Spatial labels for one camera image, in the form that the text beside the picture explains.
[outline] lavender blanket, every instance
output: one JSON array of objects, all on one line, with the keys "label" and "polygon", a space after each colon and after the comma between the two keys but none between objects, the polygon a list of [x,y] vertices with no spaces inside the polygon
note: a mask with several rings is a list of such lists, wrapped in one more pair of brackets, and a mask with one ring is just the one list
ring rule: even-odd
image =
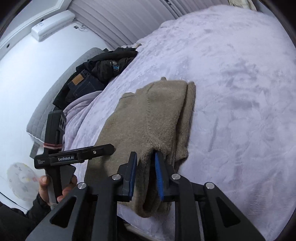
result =
[{"label": "lavender blanket", "polygon": [[[139,54],[106,89],[66,110],[65,149],[94,145],[126,92],[162,76],[194,81],[196,102],[179,173],[215,183],[274,240],[296,207],[296,50],[276,18],[215,6],[193,12],[140,39]],[[86,163],[77,165],[82,181]],[[118,215],[157,240],[174,239],[168,216]]]}]

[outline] silver screw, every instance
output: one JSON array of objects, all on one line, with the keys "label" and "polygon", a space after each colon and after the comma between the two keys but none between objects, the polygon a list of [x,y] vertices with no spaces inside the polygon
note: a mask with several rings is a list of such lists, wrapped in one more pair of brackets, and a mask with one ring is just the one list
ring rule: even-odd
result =
[{"label": "silver screw", "polygon": [[179,174],[177,174],[177,173],[174,173],[174,174],[172,175],[172,178],[173,178],[174,180],[179,180],[179,179],[181,178],[181,176],[180,176]]},{"label": "silver screw", "polygon": [[113,180],[119,180],[121,178],[121,176],[119,175],[119,174],[114,174],[113,176],[112,176],[112,179]]},{"label": "silver screw", "polygon": [[78,188],[79,188],[79,189],[84,189],[84,188],[86,188],[86,183],[79,183],[79,184],[78,184]]},{"label": "silver screw", "polygon": [[215,187],[214,183],[206,183],[205,186],[207,189],[213,189]]}]

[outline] hand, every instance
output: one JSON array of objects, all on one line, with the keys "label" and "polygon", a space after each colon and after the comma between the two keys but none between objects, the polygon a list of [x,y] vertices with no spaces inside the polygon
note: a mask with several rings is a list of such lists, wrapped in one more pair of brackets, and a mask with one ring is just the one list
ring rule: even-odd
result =
[{"label": "hand", "polygon": [[[43,201],[45,201],[49,206],[50,206],[50,202],[49,202],[49,196],[48,196],[48,190],[47,187],[50,183],[50,178],[47,176],[42,176],[39,178],[39,194],[40,197],[43,199]],[[63,189],[63,192],[61,196],[59,196],[57,198],[57,201],[60,202],[63,200],[63,198],[77,185],[77,177],[75,175],[73,175],[72,179],[71,179],[71,183],[65,187]]]}]

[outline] gray curtain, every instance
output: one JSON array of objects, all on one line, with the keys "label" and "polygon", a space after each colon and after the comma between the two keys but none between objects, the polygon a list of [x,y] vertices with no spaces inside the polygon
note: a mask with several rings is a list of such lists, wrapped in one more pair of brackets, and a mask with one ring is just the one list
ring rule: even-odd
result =
[{"label": "gray curtain", "polygon": [[228,0],[73,0],[76,19],[112,48],[131,45],[161,23]]}]

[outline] air conditioner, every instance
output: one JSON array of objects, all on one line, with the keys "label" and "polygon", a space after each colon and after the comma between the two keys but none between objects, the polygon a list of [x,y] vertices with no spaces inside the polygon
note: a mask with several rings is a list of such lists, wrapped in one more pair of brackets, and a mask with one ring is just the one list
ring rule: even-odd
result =
[{"label": "air conditioner", "polygon": [[31,34],[37,41],[41,41],[59,28],[71,23],[74,18],[75,14],[69,10],[60,12],[32,27]]}]

